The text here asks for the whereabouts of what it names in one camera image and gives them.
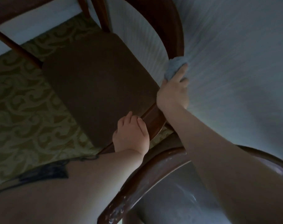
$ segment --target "finger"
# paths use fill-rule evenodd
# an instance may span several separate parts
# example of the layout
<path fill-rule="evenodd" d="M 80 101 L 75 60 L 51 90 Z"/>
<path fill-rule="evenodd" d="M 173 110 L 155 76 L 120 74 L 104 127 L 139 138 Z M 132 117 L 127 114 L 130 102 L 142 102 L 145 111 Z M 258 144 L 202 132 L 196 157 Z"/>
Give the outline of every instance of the finger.
<path fill-rule="evenodd" d="M 131 116 L 132 116 L 132 112 L 128 112 L 128 114 L 126 115 L 125 119 L 124 119 L 124 125 L 129 124 L 130 120 L 131 120 Z"/>
<path fill-rule="evenodd" d="M 119 119 L 119 121 L 118 121 L 118 128 L 124 126 L 124 119 L 125 119 L 125 116 Z"/>
<path fill-rule="evenodd" d="M 138 118 L 138 116 L 132 116 L 130 123 L 137 123 L 137 118 Z"/>
<path fill-rule="evenodd" d="M 186 88 L 189 85 L 189 79 L 184 78 L 180 83 L 184 88 Z"/>
<path fill-rule="evenodd" d="M 167 84 L 167 80 L 164 79 L 164 80 L 162 81 L 161 88 L 164 87 L 166 84 Z"/>
<path fill-rule="evenodd" d="M 188 68 L 188 64 L 182 65 L 182 67 L 179 68 L 176 75 L 174 75 L 174 77 L 171 80 L 175 82 L 180 82 L 183 76 L 185 75 L 187 68 Z"/>
<path fill-rule="evenodd" d="M 113 139 L 114 139 L 114 137 L 117 135 L 117 132 L 118 132 L 118 130 L 116 130 L 116 131 L 113 133 Z"/>
<path fill-rule="evenodd" d="M 140 130 L 142 131 L 142 134 L 143 134 L 144 136 L 148 136 L 149 133 L 148 133 L 147 126 L 146 126 L 146 123 L 142 120 L 142 118 L 139 117 L 139 118 L 137 119 L 137 123 L 138 123 L 138 125 L 139 125 L 139 127 L 140 127 Z"/>

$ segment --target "black tattoo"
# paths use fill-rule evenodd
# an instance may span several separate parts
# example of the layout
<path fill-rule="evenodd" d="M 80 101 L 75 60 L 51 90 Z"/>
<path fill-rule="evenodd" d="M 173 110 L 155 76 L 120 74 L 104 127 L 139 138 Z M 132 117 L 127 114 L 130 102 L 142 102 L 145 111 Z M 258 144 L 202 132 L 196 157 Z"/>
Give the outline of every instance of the black tattoo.
<path fill-rule="evenodd" d="M 0 192 L 36 181 L 56 179 L 56 178 L 69 178 L 66 165 L 70 161 L 86 161 L 86 160 L 95 160 L 98 158 L 99 158 L 98 155 L 84 156 L 84 157 L 60 160 L 36 167 L 1 184 Z"/>

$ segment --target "person's right arm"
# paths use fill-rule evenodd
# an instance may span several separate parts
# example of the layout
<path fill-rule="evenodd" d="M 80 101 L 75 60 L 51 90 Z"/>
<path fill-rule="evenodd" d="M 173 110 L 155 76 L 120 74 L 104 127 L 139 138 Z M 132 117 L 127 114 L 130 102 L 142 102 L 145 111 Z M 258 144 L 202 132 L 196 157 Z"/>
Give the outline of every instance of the person's right arm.
<path fill-rule="evenodd" d="M 283 223 L 283 177 L 218 135 L 186 110 L 187 65 L 157 94 L 205 186 L 232 223 Z"/>

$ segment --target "patterned carpet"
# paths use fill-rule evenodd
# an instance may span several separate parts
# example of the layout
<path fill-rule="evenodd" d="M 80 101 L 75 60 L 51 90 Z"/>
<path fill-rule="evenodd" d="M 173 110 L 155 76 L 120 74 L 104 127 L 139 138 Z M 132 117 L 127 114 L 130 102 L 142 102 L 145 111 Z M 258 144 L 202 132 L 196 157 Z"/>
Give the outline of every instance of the patterned carpet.
<path fill-rule="evenodd" d="M 99 30 L 79 14 L 23 47 L 44 60 L 57 48 Z M 164 128 L 151 147 L 170 133 Z M 42 164 L 96 153 L 41 70 L 14 51 L 0 56 L 0 183 Z"/>

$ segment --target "blue cleaning cloth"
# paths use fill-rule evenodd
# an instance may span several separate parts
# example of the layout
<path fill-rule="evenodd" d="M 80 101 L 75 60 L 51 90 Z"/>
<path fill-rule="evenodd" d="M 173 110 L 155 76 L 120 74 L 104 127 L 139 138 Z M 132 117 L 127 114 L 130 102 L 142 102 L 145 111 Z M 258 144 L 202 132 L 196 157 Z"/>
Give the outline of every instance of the blue cleaning cloth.
<path fill-rule="evenodd" d="M 177 73 L 179 68 L 187 63 L 187 58 L 185 56 L 177 56 L 174 59 L 170 59 L 168 61 L 168 66 L 166 73 L 164 74 L 164 78 L 169 81 L 171 80 L 174 75 Z"/>

